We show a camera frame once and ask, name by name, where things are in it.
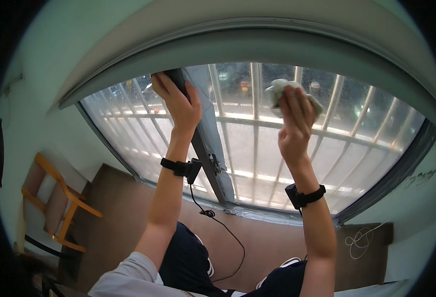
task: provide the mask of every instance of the wall stain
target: wall stain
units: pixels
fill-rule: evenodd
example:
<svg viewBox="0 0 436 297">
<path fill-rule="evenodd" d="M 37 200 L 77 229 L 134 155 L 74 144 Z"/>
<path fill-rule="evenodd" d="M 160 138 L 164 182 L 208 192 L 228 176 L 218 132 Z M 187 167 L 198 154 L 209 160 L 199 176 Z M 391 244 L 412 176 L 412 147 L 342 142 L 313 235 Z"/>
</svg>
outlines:
<svg viewBox="0 0 436 297">
<path fill-rule="evenodd" d="M 416 176 L 410 176 L 406 179 L 407 181 L 409 181 L 409 184 L 404 188 L 407 189 L 415 181 L 420 181 L 420 183 L 418 183 L 417 185 L 414 186 L 414 187 L 417 187 L 417 186 L 423 184 L 424 182 L 430 180 L 435 175 L 435 173 L 436 173 L 436 169 L 433 169 L 433 170 L 430 170 L 430 171 L 425 172 L 425 173 L 420 173 Z"/>
</svg>

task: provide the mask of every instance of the wooden chair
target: wooden chair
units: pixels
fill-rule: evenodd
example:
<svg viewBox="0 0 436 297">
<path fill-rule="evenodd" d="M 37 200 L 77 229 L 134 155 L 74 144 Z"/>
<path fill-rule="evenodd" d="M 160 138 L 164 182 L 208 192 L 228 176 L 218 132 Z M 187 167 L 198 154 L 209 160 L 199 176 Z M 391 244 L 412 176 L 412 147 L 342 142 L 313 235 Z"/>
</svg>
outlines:
<svg viewBox="0 0 436 297">
<path fill-rule="evenodd" d="M 56 180 L 56 184 L 47 204 L 44 205 L 43 202 L 37 198 L 37 194 L 47 174 Z M 86 252 L 86 248 L 65 240 L 68 227 L 73 224 L 72 218 L 74 212 L 79 206 L 99 218 L 102 218 L 102 213 L 85 204 L 83 201 L 86 200 L 86 197 L 69 187 L 55 167 L 40 153 L 37 153 L 35 156 L 35 162 L 33 162 L 25 179 L 25 183 L 23 184 L 22 194 L 24 198 L 28 199 L 45 214 L 45 231 L 48 232 L 53 240 L 69 248 Z M 63 215 L 67 208 L 68 200 L 71 200 L 71 206 L 64 217 Z"/>
</svg>

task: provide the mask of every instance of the white sleeve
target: white sleeve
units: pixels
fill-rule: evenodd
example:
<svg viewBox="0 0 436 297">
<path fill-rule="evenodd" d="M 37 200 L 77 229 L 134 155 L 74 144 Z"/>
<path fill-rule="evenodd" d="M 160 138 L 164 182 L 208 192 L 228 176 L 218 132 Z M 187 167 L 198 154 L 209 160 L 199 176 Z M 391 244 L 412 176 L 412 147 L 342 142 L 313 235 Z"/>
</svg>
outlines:
<svg viewBox="0 0 436 297">
<path fill-rule="evenodd" d="M 153 283 L 156 277 L 157 268 L 154 263 L 145 255 L 132 252 L 116 269 L 104 273 L 88 295 L 94 297 L 131 296 L 131 293 L 138 293 L 140 283 L 143 281 Z"/>
</svg>

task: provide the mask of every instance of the black wire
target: black wire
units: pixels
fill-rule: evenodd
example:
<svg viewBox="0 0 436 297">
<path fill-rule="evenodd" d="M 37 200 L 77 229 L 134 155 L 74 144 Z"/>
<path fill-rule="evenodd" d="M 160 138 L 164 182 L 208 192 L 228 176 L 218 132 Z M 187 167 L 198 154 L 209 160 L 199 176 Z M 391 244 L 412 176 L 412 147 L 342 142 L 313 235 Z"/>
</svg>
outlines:
<svg viewBox="0 0 436 297">
<path fill-rule="evenodd" d="M 228 230 L 229 234 L 233 235 L 233 237 L 238 241 L 239 245 L 243 248 L 243 258 L 241 258 L 241 263 L 239 264 L 238 269 L 236 269 L 236 271 L 233 272 L 233 274 L 231 274 L 230 276 L 223 277 L 223 278 L 220 278 L 220 279 L 216 279 L 216 280 L 212 281 L 212 283 L 217 282 L 217 281 L 220 281 L 220 280 L 224 280 L 224 279 L 227 279 L 227 278 L 230 278 L 230 277 L 234 276 L 234 275 L 238 272 L 238 270 L 240 270 L 241 266 L 243 265 L 243 262 L 245 261 L 246 249 L 245 249 L 244 245 L 243 245 L 243 244 L 241 243 L 241 241 L 239 241 L 239 239 L 238 239 L 238 238 L 233 234 L 233 232 L 231 232 L 231 231 L 228 229 L 228 227 L 226 227 L 225 224 L 223 224 L 222 222 L 220 222 L 220 221 L 218 221 L 217 219 L 214 218 L 214 216 L 215 216 L 215 212 L 214 212 L 214 211 L 212 211 L 212 210 L 206 210 L 206 211 L 205 211 L 205 210 L 203 209 L 203 207 L 202 207 L 200 204 L 197 203 L 197 201 L 195 200 L 195 197 L 193 196 L 193 191 L 191 190 L 191 185 L 190 185 L 190 194 L 191 194 L 191 199 L 193 199 L 193 202 L 195 202 L 195 204 L 198 205 L 198 207 L 200 207 L 200 209 L 201 209 L 200 214 L 205 215 L 205 216 L 207 216 L 207 217 L 209 217 L 209 218 L 212 218 L 212 219 L 214 219 L 216 222 L 218 222 L 218 223 L 220 223 L 221 225 L 223 225 L 223 227 L 225 227 L 226 230 Z"/>
</svg>

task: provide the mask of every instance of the hand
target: hand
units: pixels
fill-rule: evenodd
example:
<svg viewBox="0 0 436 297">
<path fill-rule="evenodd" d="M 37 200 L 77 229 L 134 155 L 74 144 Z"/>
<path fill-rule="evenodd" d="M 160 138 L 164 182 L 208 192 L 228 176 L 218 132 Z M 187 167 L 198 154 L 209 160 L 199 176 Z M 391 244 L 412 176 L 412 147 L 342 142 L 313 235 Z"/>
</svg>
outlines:
<svg viewBox="0 0 436 297">
<path fill-rule="evenodd" d="M 289 170 L 308 167 L 310 162 L 307 146 L 312 135 L 315 109 L 302 88 L 286 86 L 279 98 L 279 106 L 284 116 L 284 127 L 279 131 L 279 150 Z"/>
<path fill-rule="evenodd" d="M 163 72 L 152 74 L 152 88 L 165 101 L 174 122 L 173 134 L 179 137 L 191 137 L 201 119 L 201 103 L 197 89 L 186 81 L 185 88 L 190 101 Z"/>
</svg>

